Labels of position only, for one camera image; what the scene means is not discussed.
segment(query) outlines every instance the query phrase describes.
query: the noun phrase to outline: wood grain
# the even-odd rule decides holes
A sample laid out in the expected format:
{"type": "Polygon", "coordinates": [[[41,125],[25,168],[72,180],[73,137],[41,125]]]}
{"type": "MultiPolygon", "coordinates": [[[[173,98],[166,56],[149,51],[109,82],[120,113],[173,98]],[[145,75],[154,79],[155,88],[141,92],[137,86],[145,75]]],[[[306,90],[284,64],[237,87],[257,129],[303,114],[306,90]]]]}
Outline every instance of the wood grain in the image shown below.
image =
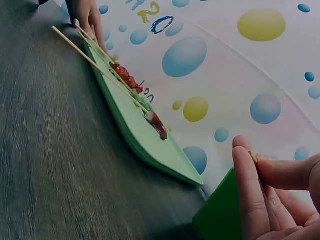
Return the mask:
{"type": "Polygon", "coordinates": [[[0,240],[195,239],[202,192],[130,152],[68,21],[0,0],[0,240]]]}

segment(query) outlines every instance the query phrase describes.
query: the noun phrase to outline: blue circle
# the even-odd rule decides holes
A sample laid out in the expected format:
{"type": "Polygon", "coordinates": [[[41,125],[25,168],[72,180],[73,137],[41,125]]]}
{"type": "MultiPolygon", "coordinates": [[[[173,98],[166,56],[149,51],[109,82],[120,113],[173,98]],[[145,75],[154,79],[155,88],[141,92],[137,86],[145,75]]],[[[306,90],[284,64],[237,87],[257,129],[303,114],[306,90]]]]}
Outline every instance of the blue circle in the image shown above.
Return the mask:
{"type": "Polygon", "coordinates": [[[320,98],[320,88],[317,86],[311,86],[308,90],[309,97],[312,99],[320,98]]]}
{"type": "Polygon", "coordinates": [[[66,1],[63,2],[63,4],[61,5],[61,8],[62,10],[69,15],[69,12],[68,12],[68,6],[67,6],[67,3],[66,1]]]}
{"type": "Polygon", "coordinates": [[[102,5],[99,7],[99,12],[103,15],[106,14],[109,11],[109,6],[108,5],[102,5]]]}
{"type": "Polygon", "coordinates": [[[108,42],[105,46],[106,46],[106,49],[108,50],[112,50],[115,47],[115,45],[112,42],[108,42]]]}
{"type": "Polygon", "coordinates": [[[305,80],[307,80],[308,82],[313,82],[315,80],[315,75],[308,71],[304,74],[305,80]]]}
{"type": "Polygon", "coordinates": [[[165,32],[165,35],[167,37],[172,37],[174,35],[177,35],[178,33],[181,32],[181,30],[184,27],[184,23],[183,22],[176,22],[174,24],[172,24],[168,30],[165,32]]]}
{"type": "Polygon", "coordinates": [[[219,128],[215,131],[214,138],[218,143],[223,143],[229,137],[229,130],[225,127],[219,128]]]}
{"type": "Polygon", "coordinates": [[[105,42],[109,40],[110,30],[108,28],[103,29],[103,38],[105,42]]]}
{"type": "Polygon", "coordinates": [[[309,151],[304,146],[299,147],[294,153],[295,160],[305,160],[309,157],[309,151]]]}
{"type": "Polygon", "coordinates": [[[119,31],[120,31],[121,33],[124,33],[125,31],[127,31],[127,26],[126,26],[126,25],[121,25],[121,26],[119,26],[119,31]]]}
{"type": "Polygon", "coordinates": [[[193,164],[194,168],[201,175],[204,173],[207,167],[207,154],[206,152],[198,146],[188,146],[183,149],[185,155],[188,157],[190,162],[193,164]]]}
{"type": "Polygon", "coordinates": [[[172,23],[173,23],[173,21],[174,21],[174,17],[173,16],[164,16],[164,17],[161,17],[161,18],[159,18],[157,21],[155,21],[153,24],[152,24],[152,26],[151,26],[151,32],[153,33],[153,34],[160,34],[160,33],[162,33],[166,28],[168,28],[172,23]],[[164,27],[164,28],[162,28],[161,30],[157,30],[157,26],[160,24],[160,23],[162,23],[163,21],[165,21],[165,20],[169,20],[170,19],[170,21],[167,23],[167,25],[164,27]]]}
{"type": "Polygon", "coordinates": [[[258,124],[270,124],[280,116],[281,103],[276,96],[263,93],[252,101],[250,113],[258,124]]]}
{"type": "Polygon", "coordinates": [[[310,7],[308,5],[305,4],[299,4],[298,5],[298,9],[303,12],[303,13],[309,13],[310,12],[310,7]]]}
{"type": "Polygon", "coordinates": [[[189,3],[190,3],[190,0],[172,0],[172,4],[176,8],[184,8],[189,3]]]}
{"type": "Polygon", "coordinates": [[[279,158],[277,158],[275,155],[270,155],[269,158],[272,160],[279,160],[279,158]]]}
{"type": "Polygon", "coordinates": [[[198,36],[177,41],[165,53],[162,68],[172,78],[181,78],[197,70],[207,56],[207,43],[198,36]]]}
{"type": "Polygon", "coordinates": [[[130,37],[130,41],[134,45],[143,44],[148,38],[148,32],[143,29],[135,30],[130,37]]]}

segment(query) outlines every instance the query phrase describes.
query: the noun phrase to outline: hand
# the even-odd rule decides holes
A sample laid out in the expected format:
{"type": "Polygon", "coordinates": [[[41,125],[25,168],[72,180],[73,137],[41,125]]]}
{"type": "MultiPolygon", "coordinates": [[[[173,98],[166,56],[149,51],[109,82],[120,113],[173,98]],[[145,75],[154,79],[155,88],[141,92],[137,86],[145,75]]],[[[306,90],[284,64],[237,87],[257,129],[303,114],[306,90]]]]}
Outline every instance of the hand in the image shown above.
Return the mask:
{"type": "Polygon", "coordinates": [[[303,161],[257,155],[255,165],[251,150],[243,136],[233,140],[243,239],[319,240],[320,155],[303,161]],[[309,191],[315,207],[288,190],[309,191]]]}
{"type": "Polygon", "coordinates": [[[101,15],[95,0],[66,0],[72,25],[80,27],[108,54],[102,30],[101,15]]]}

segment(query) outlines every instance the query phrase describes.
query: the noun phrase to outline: polka dot tablecloth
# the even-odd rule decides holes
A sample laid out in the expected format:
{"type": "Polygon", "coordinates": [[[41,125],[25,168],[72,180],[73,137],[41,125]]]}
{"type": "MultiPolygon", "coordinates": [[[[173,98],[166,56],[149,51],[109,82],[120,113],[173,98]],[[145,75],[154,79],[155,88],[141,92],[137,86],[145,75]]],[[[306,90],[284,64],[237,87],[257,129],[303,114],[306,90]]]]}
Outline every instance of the polka dot tablecloth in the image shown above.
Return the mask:
{"type": "Polygon", "coordinates": [[[237,135],[274,160],[320,151],[318,1],[96,2],[107,49],[144,88],[208,195],[233,166],[237,135]]]}

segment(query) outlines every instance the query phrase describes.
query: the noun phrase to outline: yellow circle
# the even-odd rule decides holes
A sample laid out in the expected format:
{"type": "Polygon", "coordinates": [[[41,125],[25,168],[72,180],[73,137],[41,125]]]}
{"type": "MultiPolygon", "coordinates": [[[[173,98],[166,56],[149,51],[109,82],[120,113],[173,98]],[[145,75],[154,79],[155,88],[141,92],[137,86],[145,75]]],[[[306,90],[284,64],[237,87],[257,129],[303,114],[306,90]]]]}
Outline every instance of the yellow circle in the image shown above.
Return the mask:
{"type": "Polygon", "coordinates": [[[270,8],[255,8],[240,17],[238,30],[251,41],[267,42],[284,33],[286,20],[280,12],[270,8]]]}
{"type": "Polygon", "coordinates": [[[183,115],[189,122],[198,122],[208,113],[209,105],[207,100],[202,96],[190,98],[183,108],[183,115]]]}
{"type": "Polygon", "coordinates": [[[116,61],[119,60],[119,58],[120,58],[119,55],[114,55],[113,58],[112,58],[112,60],[113,60],[114,62],[116,62],[116,61]]]}
{"type": "Polygon", "coordinates": [[[181,108],[182,102],[181,101],[175,101],[172,105],[173,110],[177,111],[181,108]]]}

